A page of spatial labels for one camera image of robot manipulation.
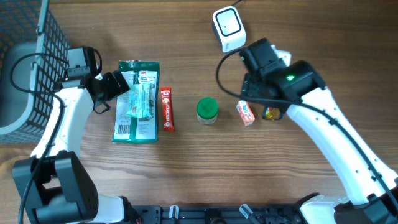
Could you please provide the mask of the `yellow oil bottle silver cap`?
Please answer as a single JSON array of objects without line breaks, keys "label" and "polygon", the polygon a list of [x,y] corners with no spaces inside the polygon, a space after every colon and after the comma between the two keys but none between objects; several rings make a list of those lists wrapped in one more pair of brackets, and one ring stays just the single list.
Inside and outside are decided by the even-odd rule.
[{"label": "yellow oil bottle silver cap", "polygon": [[265,107],[262,112],[262,118],[264,120],[280,120],[283,117],[283,114],[280,112],[280,109],[273,107]]}]

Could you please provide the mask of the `teal snack bar wrapper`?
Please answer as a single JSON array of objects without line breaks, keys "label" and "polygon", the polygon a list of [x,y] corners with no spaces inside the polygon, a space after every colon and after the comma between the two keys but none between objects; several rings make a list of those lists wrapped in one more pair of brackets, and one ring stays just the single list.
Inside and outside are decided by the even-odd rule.
[{"label": "teal snack bar wrapper", "polygon": [[144,120],[152,119],[150,83],[132,84],[129,87],[129,106],[126,116]]}]

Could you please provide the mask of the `red white juice carton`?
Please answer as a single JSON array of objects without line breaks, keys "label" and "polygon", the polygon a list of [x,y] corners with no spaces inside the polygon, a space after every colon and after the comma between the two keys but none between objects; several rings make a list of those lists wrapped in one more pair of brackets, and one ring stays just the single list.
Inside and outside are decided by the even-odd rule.
[{"label": "red white juice carton", "polygon": [[236,109],[245,126],[249,126],[255,121],[254,114],[250,109],[248,102],[239,100],[238,104],[236,105]]}]

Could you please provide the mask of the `green 3M sponge package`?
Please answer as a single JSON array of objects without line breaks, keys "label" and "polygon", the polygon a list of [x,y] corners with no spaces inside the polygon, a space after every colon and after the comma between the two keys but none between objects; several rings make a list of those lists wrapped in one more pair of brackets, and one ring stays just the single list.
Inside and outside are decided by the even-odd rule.
[{"label": "green 3M sponge package", "polygon": [[129,90],[117,97],[113,141],[137,144],[157,142],[157,93],[159,90],[160,63],[121,60],[119,70],[129,86],[144,85],[143,90],[146,93],[143,95],[147,101],[143,105],[147,106],[148,109],[143,118],[128,116],[127,112],[132,109],[130,97],[134,90]]}]

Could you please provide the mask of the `red Nescafe coffee stick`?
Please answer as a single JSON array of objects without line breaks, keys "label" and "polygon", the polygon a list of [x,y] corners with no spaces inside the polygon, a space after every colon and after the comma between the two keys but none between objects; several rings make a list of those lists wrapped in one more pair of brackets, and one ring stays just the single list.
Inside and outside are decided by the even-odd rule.
[{"label": "red Nescafe coffee stick", "polygon": [[174,121],[172,114],[171,87],[161,87],[162,112],[164,118],[164,130],[174,131]]}]

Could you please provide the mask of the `green lid round container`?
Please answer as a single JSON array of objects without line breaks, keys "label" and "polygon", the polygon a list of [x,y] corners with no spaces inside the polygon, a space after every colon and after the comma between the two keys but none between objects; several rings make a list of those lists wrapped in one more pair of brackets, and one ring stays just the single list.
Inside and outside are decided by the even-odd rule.
[{"label": "green lid round container", "polygon": [[211,97],[204,97],[197,103],[197,119],[205,125],[211,125],[217,120],[219,106]]}]

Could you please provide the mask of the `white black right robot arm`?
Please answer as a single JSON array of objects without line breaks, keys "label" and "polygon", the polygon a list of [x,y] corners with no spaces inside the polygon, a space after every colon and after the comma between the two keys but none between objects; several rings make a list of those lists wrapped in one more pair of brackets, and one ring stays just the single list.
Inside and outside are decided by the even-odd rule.
[{"label": "white black right robot arm", "polygon": [[281,110],[313,140],[345,188],[340,197],[316,195],[300,212],[307,223],[397,223],[397,174],[364,142],[345,118],[313,67],[281,59],[254,62],[242,98]]}]

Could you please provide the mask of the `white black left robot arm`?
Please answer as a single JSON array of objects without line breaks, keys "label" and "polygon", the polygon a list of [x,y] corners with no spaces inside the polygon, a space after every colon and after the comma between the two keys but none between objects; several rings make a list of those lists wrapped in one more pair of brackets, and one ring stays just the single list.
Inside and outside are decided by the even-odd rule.
[{"label": "white black left robot arm", "polygon": [[125,223],[137,218],[125,197],[100,195],[79,160],[81,140],[90,113],[127,92],[118,70],[100,79],[92,75],[60,80],[45,132],[30,158],[12,170],[21,196],[18,222]]}]

